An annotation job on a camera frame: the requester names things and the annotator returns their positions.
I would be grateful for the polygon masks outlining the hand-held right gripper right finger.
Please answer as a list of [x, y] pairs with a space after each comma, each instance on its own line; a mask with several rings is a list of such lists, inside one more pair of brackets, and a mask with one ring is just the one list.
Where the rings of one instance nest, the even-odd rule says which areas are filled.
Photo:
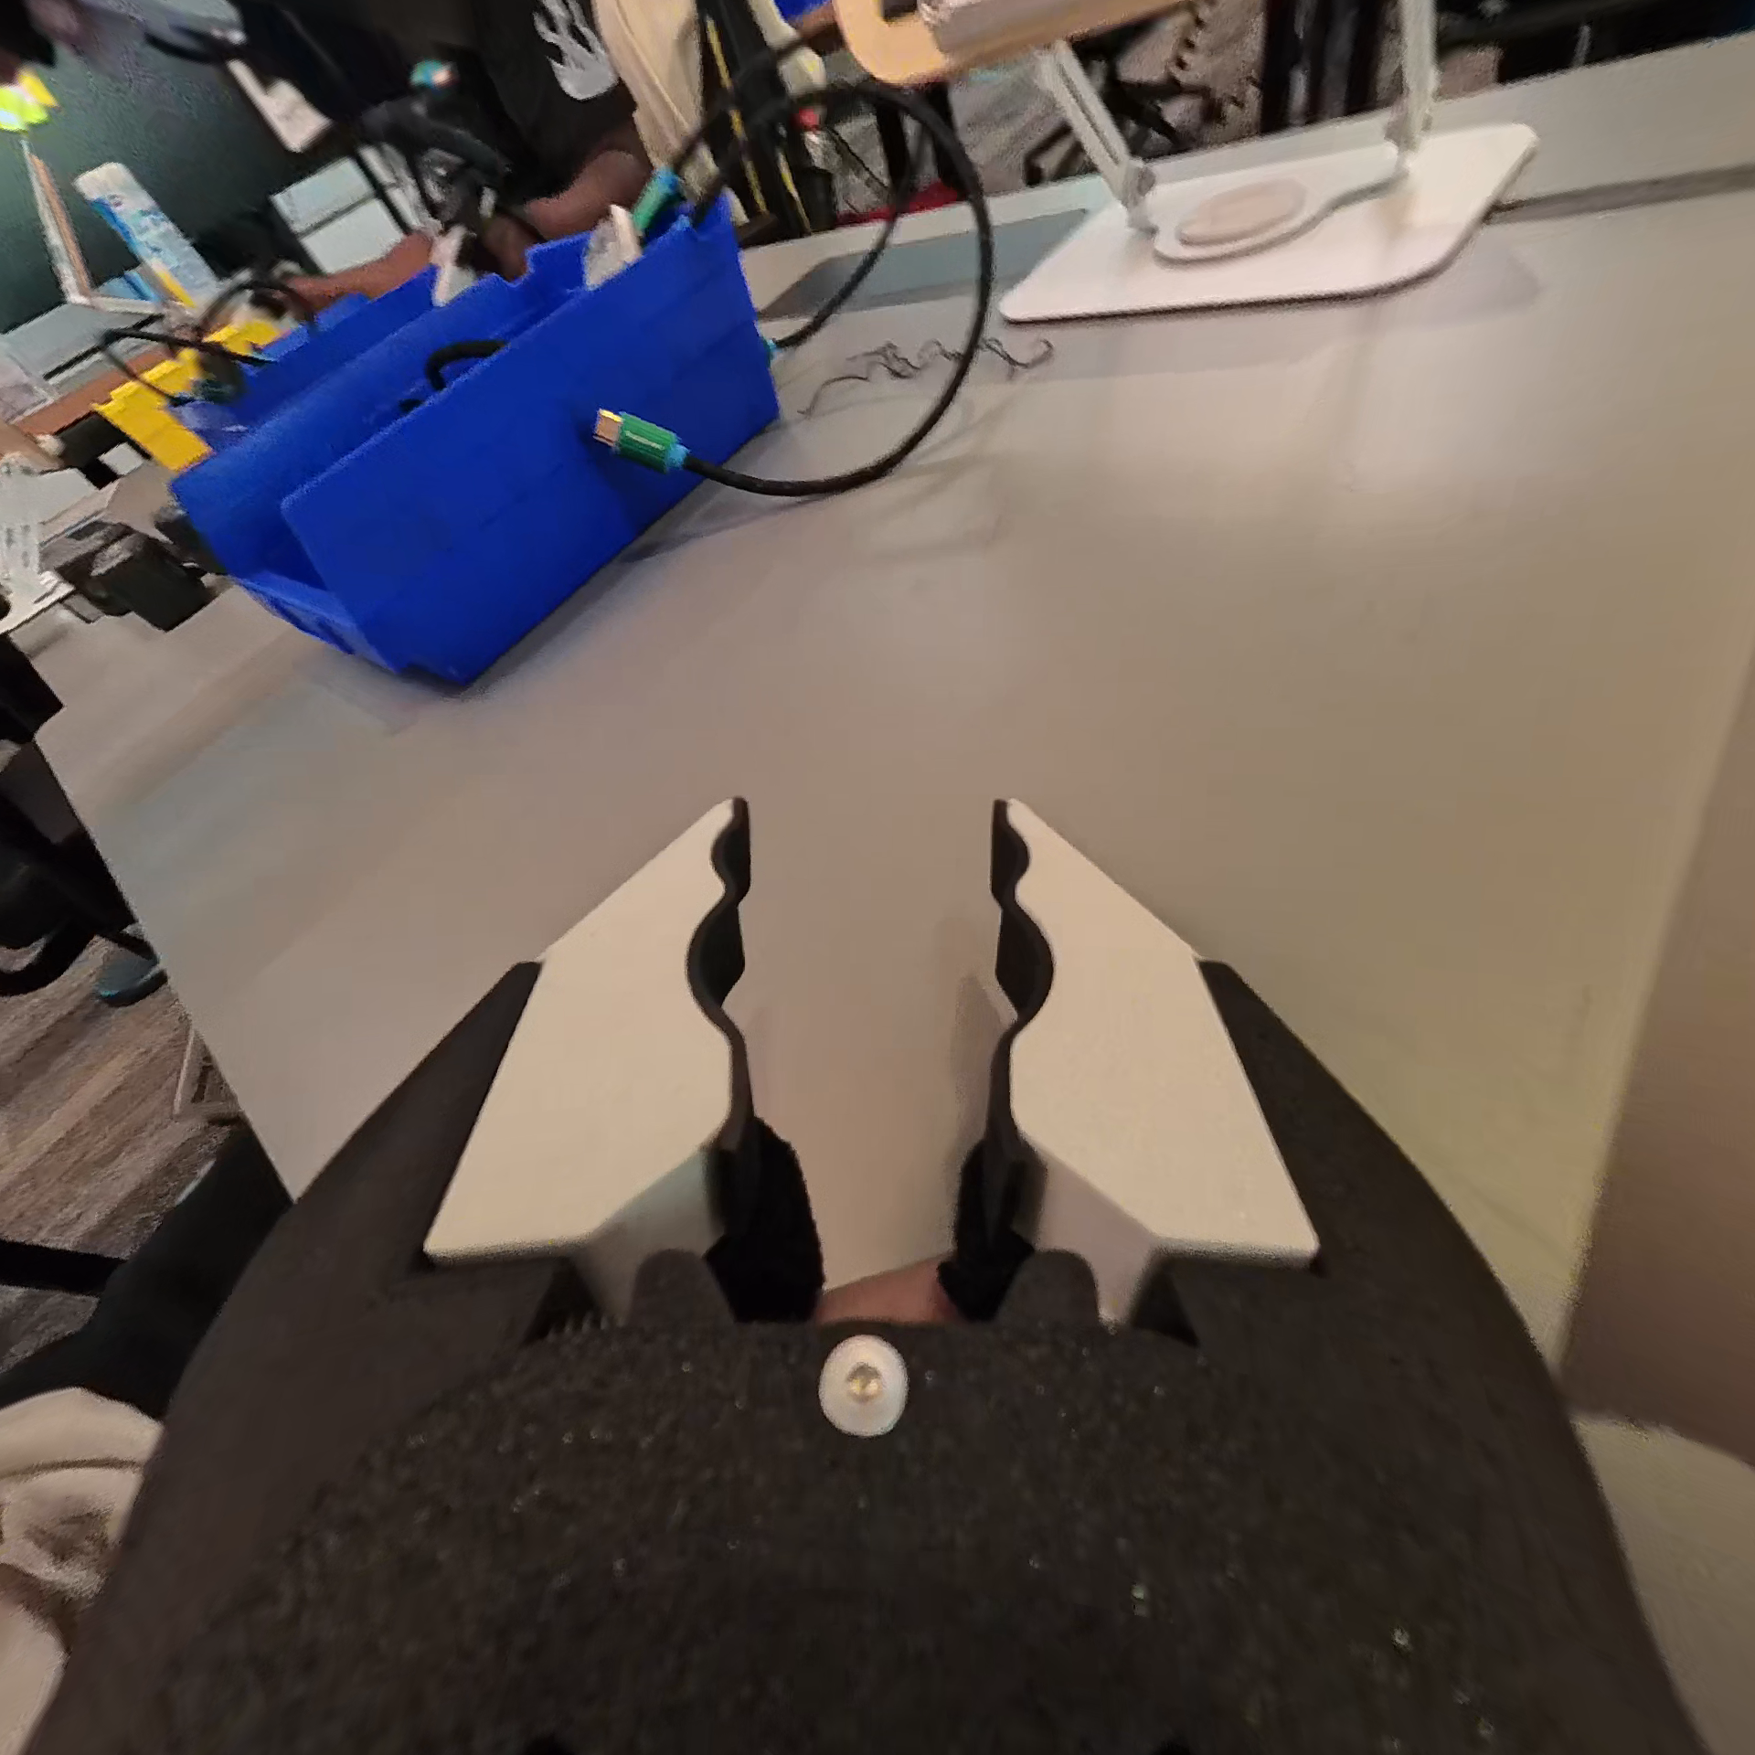
[[947, 1300], [998, 1316], [1067, 1254], [1099, 1318], [1148, 1311], [1172, 1262], [1305, 1271], [1320, 1242], [1195, 949], [1031, 806], [991, 812], [994, 1044]]

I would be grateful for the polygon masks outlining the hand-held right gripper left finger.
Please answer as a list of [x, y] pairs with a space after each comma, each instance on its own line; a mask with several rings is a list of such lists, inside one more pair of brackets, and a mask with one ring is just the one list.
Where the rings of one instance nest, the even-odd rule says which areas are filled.
[[625, 1324], [647, 1263], [687, 1256], [737, 1320], [815, 1315], [810, 1196], [729, 1015], [749, 887], [749, 806], [724, 799], [537, 958], [422, 1242], [431, 1265], [557, 1262]]

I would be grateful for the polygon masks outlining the blue plastic bin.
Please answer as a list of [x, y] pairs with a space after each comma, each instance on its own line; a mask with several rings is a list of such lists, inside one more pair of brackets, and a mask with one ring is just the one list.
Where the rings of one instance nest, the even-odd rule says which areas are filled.
[[389, 673], [484, 675], [696, 486], [596, 441], [601, 410], [726, 465], [779, 417], [726, 201], [598, 289], [583, 243], [431, 306], [431, 273], [274, 353], [170, 492], [219, 571]]

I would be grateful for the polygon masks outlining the yellow plastic bin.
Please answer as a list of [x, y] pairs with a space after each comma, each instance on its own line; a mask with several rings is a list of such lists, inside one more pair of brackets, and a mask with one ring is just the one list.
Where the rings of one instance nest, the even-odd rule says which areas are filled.
[[232, 322], [201, 340], [104, 331], [99, 353], [122, 384], [97, 413], [144, 457], [166, 472], [185, 472], [210, 455], [208, 439], [190, 417], [238, 404], [267, 368], [265, 348], [283, 335], [274, 318]]

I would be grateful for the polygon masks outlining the white folding stand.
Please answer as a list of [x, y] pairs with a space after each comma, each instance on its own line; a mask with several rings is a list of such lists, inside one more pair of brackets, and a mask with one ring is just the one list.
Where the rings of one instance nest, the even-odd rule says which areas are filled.
[[1002, 296], [1002, 320], [1358, 300], [1446, 269], [1534, 157], [1537, 135], [1523, 123], [1433, 134], [1437, 4], [1402, 2], [1398, 28], [1402, 92], [1378, 141], [1170, 181], [1126, 146], [1069, 40], [1042, 46], [1036, 82], [1097, 167], [1110, 207]]

